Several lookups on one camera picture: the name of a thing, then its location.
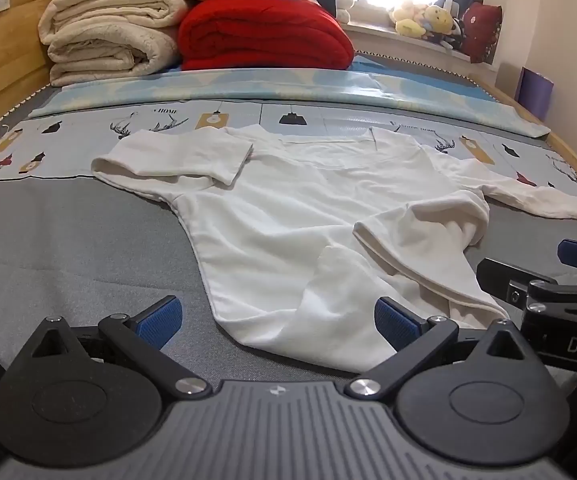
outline gray mattress cover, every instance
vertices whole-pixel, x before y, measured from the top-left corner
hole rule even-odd
[[[467,257],[473,267],[489,256],[560,283],[577,283],[577,269],[556,256],[563,238],[577,239],[577,221],[535,218],[491,204],[488,232]],[[166,294],[182,301],[184,322],[164,352],[213,384],[229,378],[349,377],[243,348],[220,330],[190,242],[166,206],[92,178],[0,182],[0,361],[5,366],[45,316],[92,325],[114,312],[136,314]]]

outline lamp print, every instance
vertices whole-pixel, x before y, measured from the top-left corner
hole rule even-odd
[[[515,150],[513,150],[513,148],[509,148],[504,143],[502,143],[502,146],[504,147],[504,149],[506,150],[506,153],[508,153],[508,155],[516,156],[517,158],[519,158],[519,155],[517,154],[517,152]]]
[[[200,120],[198,121],[195,129],[204,128],[205,126],[212,126],[214,128],[223,128],[228,122],[228,114],[221,114],[219,112],[219,107],[212,114],[201,114]]]
[[[11,155],[7,156],[6,158],[3,158],[2,160],[0,160],[0,170],[2,168],[5,168],[6,166],[10,166],[12,164],[12,153]]]
[[[517,173],[517,180],[520,181],[522,184],[528,184],[529,186],[537,187],[537,184],[528,180],[524,175],[516,171]]]
[[[473,154],[473,156],[483,162],[484,164],[490,164],[491,166],[495,165],[495,161],[486,153],[483,149],[479,147],[476,140],[471,140],[468,137],[461,136],[459,140],[462,141],[462,144],[466,147],[466,149]]]
[[[44,152],[41,152],[39,155],[36,155],[32,161],[27,162],[26,164],[24,164],[20,168],[19,174],[25,174],[25,173],[28,173],[29,171],[34,170],[36,167],[38,167],[41,164],[42,159],[45,156],[46,156],[46,154]]]
[[[301,115],[293,113],[293,105],[290,107],[290,113],[286,114],[280,119],[280,124],[289,124],[291,126],[308,126],[306,119]]]
[[[57,123],[51,124],[46,130],[42,132],[42,135],[54,134],[57,130],[59,130],[61,125],[62,121],[57,121]]]
[[[0,140],[0,153],[2,153],[6,148],[8,148],[12,142],[17,139],[20,135],[22,134],[22,129],[20,128],[19,130],[13,130],[12,132],[9,132],[7,136],[3,137],[2,140]]]

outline red blanket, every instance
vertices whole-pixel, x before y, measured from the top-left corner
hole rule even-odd
[[[183,70],[280,66],[345,70],[353,45],[307,0],[207,0],[180,27]]]

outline yellow plush toy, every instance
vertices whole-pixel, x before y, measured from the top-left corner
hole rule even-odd
[[[414,5],[407,1],[388,14],[397,33],[408,38],[426,39],[433,32],[450,34],[453,28],[450,12],[436,5]]]

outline deer print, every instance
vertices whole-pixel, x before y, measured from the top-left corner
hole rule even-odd
[[[558,158],[549,155],[548,153],[546,153],[546,156],[550,159],[551,163],[553,164],[553,168],[555,168],[555,170],[559,171],[560,173],[566,175],[569,179],[571,179],[575,184],[577,184],[577,171],[573,170],[570,166],[570,171],[566,171],[563,170],[562,168],[560,168],[557,164],[565,164],[567,166],[567,164],[562,161],[559,160]]]
[[[171,118],[171,122],[168,124],[164,124],[163,126],[160,126],[159,123],[157,123],[157,125],[154,128],[151,128],[152,132],[163,132],[165,130],[170,130],[171,128],[174,128],[175,126],[179,126],[180,124],[184,124],[186,121],[188,121],[188,118],[184,119],[183,121],[176,121],[175,119],[173,119],[172,115],[169,114],[169,117]]]
[[[447,142],[447,140],[444,139],[444,137],[442,137],[437,132],[435,132],[435,136],[439,139],[437,141],[437,145],[435,146],[435,149],[438,150],[438,152],[448,154],[447,150],[450,150],[450,149],[455,147],[455,141],[454,140]]]
[[[137,112],[133,112],[127,118],[122,119],[116,124],[110,123],[109,128],[118,134],[118,139],[122,140],[124,137],[128,137],[131,131],[128,129],[130,126],[131,117],[133,117]]]

